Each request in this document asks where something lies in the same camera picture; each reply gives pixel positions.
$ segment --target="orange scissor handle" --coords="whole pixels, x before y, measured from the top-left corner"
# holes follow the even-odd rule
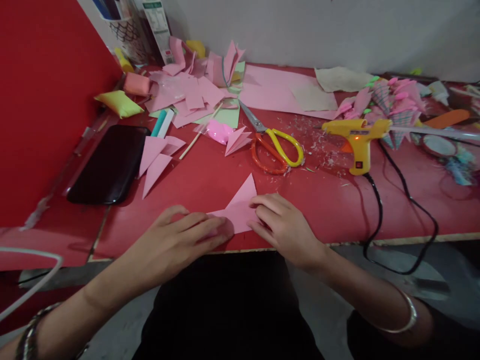
[[[281,169],[269,168],[260,162],[259,157],[257,156],[257,141],[259,141],[260,144],[263,145],[263,147],[280,162],[280,164],[282,165]],[[251,157],[253,158],[255,164],[257,164],[263,171],[269,174],[282,175],[285,174],[289,169],[289,165],[283,159],[283,157],[281,157],[280,154],[273,147],[270,146],[270,144],[264,141],[260,133],[255,134],[255,137],[252,139],[250,151]]]

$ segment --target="yellow scissor handle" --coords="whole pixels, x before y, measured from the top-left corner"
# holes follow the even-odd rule
[[[267,129],[266,133],[270,136],[271,140],[273,141],[273,145],[275,145],[275,149],[278,151],[280,156],[287,162],[287,164],[289,166],[291,166],[292,168],[296,168],[296,167],[302,165],[302,163],[304,161],[304,150],[302,149],[302,146],[300,145],[300,143],[297,140],[295,140],[290,135],[287,135],[286,133],[281,132],[281,131],[276,130],[276,129]],[[287,155],[285,154],[285,151],[280,146],[279,140],[277,139],[276,135],[278,135],[281,138],[284,138],[285,140],[288,140],[289,142],[291,142],[293,144],[296,151],[298,152],[298,160],[296,162],[291,161],[287,157]]]

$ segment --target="white cable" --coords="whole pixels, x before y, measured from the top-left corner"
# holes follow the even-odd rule
[[[20,297],[17,301],[15,301],[12,305],[10,305],[7,309],[5,309],[0,314],[0,322],[5,319],[8,315],[13,313],[20,305],[26,302],[33,294],[35,294],[47,281],[49,281],[60,269],[62,263],[64,262],[64,258],[60,255],[45,252],[45,251],[38,251],[38,250],[31,250],[31,249],[24,249],[24,248],[17,248],[17,247],[1,247],[0,252],[7,252],[7,253],[23,253],[23,254],[32,254],[43,256],[45,258],[52,258],[56,260],[56,264],[53,269],[45,275],[38,283],[36,283],[30,290],[28,290],[22,297]]]

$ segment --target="black phone case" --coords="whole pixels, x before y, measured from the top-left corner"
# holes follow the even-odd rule
[[[139,171],[146,127],[113,125],[98,143],[66,198],[74,204],[120,204]]]

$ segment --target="pen holder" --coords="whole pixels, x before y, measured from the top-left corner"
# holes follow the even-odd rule
[[[117,38],[119,45],[127,58],[137,65],[148,63],[147,53],[140,37],[137,24],[129,17],[122,20],[103,19]]]

